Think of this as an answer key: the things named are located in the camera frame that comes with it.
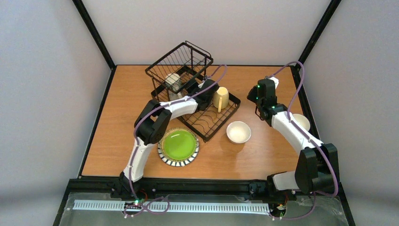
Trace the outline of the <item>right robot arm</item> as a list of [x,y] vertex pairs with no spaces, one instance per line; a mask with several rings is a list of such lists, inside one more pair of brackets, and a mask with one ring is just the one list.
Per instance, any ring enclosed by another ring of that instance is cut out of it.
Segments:
[[307,130],[277,102],[275,78],[261,79],[247,98],[256,104],[255,113],[269,126],[277,130],[298,153],[296,169],[268,176],[277,191],[299,190],[317,192],[334,197],[339,191],[339,164],[337,148],[325,144]]

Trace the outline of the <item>yellow ceramic mug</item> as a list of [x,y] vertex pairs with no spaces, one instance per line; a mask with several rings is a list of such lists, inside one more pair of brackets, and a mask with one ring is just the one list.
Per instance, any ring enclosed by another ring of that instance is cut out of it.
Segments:
[[213,96],[213,105],[217,109],[218,113],[221,113],[223,109],[228,106],[229,103],[229,91],[225,87],[219,87]]

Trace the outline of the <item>black wire dish rack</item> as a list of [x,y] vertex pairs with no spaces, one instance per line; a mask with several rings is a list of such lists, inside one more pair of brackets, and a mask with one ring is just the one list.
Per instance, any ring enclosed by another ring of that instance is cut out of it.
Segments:
[[[213,58],[209,52],[189,41],[180,43],[145,69],[145,73],[151,77],[154,85],[154,90],[151,92],[152,98],[160,102],[170,101],[169,88],[165,83],[165,78],[170,73],[180,75],[179,91],[184,97],[210,76],[211,71],[207,68],[212,63]],[[213,103],[210,103],[204,111],[183,115],[178,119],[204,142],[207,142],[232,117],[239,106],[240,100],[230,93],[228,106],[221,113],[218,113]]]

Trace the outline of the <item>tall patterned ceramic cup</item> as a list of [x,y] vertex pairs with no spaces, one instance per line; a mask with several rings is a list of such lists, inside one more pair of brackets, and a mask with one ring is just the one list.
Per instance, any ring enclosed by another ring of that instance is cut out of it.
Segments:
[[180,75],[177,73],[170,73],[165,78],[165,83],[169,88],[168,94],[170,101],[182,98],[182,93],[179,91],[181,87]]

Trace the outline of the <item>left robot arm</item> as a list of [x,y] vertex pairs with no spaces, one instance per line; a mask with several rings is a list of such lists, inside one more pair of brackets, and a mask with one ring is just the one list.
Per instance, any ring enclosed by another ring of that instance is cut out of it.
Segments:
[[133,150],[121,173],[131,190],[133,184],[143,177],[149,153],[165,135],[169,122],[183,115],[204,111],[217,89],[217,82],[208,79],[180,99],[169,102],[153,99],[147,103],[135,122]]

